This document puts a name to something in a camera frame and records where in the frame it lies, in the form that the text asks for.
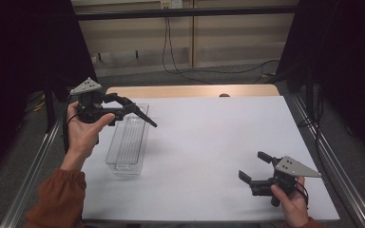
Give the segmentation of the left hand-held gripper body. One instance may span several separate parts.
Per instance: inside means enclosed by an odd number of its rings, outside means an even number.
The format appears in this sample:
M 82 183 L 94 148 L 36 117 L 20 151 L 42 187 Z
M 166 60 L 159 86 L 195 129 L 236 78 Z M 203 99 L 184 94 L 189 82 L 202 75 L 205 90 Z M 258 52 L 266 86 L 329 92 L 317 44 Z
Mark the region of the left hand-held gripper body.
M 103 104 L 111 102 L 122 102 L 122 98 L 117 93 L 104 94 L 101 92 L 102 86 L 88 77 L 82 83 L 70 91 L 71 96 L 76 96 L 78 100 L 77 116 L 82 123 L 93 124 L 100 120 L 105 114 L 112 113 L 115 119 L 110 123 L 114 125 L 116 121 L 122 121 L 125 116 L 125 108 L 105 108 Z

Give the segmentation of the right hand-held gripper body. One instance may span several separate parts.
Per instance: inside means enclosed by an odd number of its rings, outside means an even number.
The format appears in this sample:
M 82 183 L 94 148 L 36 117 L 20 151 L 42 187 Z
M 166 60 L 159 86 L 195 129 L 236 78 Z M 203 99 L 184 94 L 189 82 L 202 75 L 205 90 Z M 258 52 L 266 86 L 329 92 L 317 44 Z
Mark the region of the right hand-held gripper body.
M 298 191 L 298 177 L 321 177 L 321 174 L 318 171 L 289 156 L 280 158 L 279 163 L 277 165 L 272 164 L 272 166 L 274 171 L 271 178 L 268 180 L 251 180 L 249 187 L 253 196 L 271 197 L 271 204 L 275 207 L 280 205 L 280 200 L 272 193 L 272 185 L 277 185 L 287 196 L 290 196 L 294 191 Z

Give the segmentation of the clear plastic container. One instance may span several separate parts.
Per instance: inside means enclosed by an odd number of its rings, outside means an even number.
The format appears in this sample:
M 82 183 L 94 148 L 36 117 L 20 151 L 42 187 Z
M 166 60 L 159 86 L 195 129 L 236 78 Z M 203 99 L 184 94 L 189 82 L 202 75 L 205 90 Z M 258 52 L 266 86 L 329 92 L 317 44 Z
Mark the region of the clear plastic container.
M 115 133 L 106 155 L 106 164 L 114 175 L 141 174 L 149 127 L 149 123 L 134 113 L 115 123 Z

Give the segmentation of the person's left hand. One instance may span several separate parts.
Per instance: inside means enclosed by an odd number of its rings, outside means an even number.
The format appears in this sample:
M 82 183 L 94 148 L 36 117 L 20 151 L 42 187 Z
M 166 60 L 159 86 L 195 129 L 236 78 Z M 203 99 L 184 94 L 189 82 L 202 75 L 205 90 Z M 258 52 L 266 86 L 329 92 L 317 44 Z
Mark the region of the person's left hand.
M 80 171 L 86 159 L 92 154 L 101 130 L 115 119 L 112 113 L 105 114 L 95 123 L 82 123 L 77 113 L 78 103 L 67 108 L 67 127 L 69 148 L 60 166 L 66 171 Z

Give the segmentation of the person's right hand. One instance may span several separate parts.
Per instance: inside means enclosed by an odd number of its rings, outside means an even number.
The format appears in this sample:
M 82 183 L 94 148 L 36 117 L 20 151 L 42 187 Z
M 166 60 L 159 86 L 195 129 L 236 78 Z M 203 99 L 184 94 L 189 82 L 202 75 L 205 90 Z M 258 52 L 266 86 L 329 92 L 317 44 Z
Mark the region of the person's right hand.
M 271 186 L 272 193 L 280 200 L 285 221 L 292 228 L 299 228 L 309 222 L 306 201 L 302 196 L 304 193 L 304 183 L 305 178 L 298 177 L 298 191 L 290 196 L 287 196 L 277 185 Z

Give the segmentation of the white table sheet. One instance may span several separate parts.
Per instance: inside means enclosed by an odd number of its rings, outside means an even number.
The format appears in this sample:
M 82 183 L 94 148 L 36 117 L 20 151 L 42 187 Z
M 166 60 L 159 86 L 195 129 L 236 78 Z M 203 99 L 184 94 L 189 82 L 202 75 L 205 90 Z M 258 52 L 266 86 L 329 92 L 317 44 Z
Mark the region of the white table sheet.
M 142 172 L 114 175 L 106 127 L 83 170 L 84 220 L 127 222 L 262 222 L 283 218 L 268 197 L 255 197 L 239 179 L 273 174 L 263 151 L 315 165 L 281 96 L 147 99 L 148 131 Z

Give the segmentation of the black metal stand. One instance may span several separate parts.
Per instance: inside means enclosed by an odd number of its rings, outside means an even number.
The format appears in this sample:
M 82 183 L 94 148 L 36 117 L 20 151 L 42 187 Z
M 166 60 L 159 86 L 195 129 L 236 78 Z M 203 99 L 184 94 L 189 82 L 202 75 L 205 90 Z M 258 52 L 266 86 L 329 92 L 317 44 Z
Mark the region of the black metal stand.
M 315 118 L 315 109 L 314 109 L 314 77 L 313 70 L 308 69 L 306 75 L 306 112 L 307 116 L 311 119 L 312 122 L 316 120 Z

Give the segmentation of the black curtain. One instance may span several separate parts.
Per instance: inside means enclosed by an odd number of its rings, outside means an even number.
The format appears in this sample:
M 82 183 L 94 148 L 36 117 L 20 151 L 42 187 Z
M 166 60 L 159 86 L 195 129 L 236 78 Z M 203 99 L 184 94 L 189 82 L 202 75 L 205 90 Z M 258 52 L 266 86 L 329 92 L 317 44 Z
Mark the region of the black curtain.
M 298 0 L 278 76 L 313 78 L 365 144 L 365 0 Z
M 71 0 L 0 0 L 0 159 L 36 91 L 97 78 Z

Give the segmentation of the black horizontal bar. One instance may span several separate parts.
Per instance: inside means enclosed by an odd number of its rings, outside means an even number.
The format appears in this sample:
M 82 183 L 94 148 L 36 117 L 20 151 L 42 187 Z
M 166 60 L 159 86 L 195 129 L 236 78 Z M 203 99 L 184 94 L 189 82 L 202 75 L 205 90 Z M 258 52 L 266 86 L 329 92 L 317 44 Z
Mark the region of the black horizontal bar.
M 267 6 L 246 8 L 209 8 L 209 9 L 151 9 L 105 12 L 78 12 L 78 21 L 172 18 L 192 16 L 222 16 L 222 15 L 253 15 L 253 14 L 283 14 L 295 13 L 297 6 Z

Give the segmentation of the aluminium rail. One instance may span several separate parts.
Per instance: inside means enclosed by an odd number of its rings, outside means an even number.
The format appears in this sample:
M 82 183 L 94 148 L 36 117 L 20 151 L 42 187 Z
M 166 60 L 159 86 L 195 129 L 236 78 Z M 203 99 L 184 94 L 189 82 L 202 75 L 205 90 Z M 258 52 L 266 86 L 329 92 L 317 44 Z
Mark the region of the aluminium rail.
M 29 200 L 29 196 L 31 194 L 32 187 L 36 182 L 36 179 L 40 173 L 42 165 L 46 159 L 47 153 L 50 150 L 52 143 L 57 135 L 57 132 L 61 126 L 61 121 L 57 120 L 51 129 L 46 133 L 45 138 L 43 139 L 36 156 L 29 168 L 26 177 L 19 188 L 12 204 L 6 215 L 4 216 L 3 221 L 0 224 L 0 228 L 16 228 L 23 214 L 23 210 L 26 207 L 26 204 Z
M 317 123 L 312 123 L 309 114 L 306 112 L 306 104 L 302 99 L 295 95 L 293 101 L 301 117 L 307 122 L 307 128 L 317 143 L 317 153 L 322 157 L 321 163 L 326 163 L 333 173 L 337 183 L 343 192 L 344 200 L 346 200 L 353 209 L 357 220 L 361 223 L 361 227 L 365 228 L 365 200 L 359 194 L 355 185 L 347 175 L 345 169 L 337 158 L 334 149 L 328 143 L 325 135 L 322 133 Z

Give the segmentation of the wall power socket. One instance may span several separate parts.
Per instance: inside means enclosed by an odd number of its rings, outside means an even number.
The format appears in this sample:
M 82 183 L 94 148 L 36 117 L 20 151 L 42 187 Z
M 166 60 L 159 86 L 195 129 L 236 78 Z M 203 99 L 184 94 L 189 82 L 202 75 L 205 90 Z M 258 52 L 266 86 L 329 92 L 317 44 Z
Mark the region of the wall power socket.
M 160 4 L 162 10 L 183 8 L 183 0 L 160 0 Z

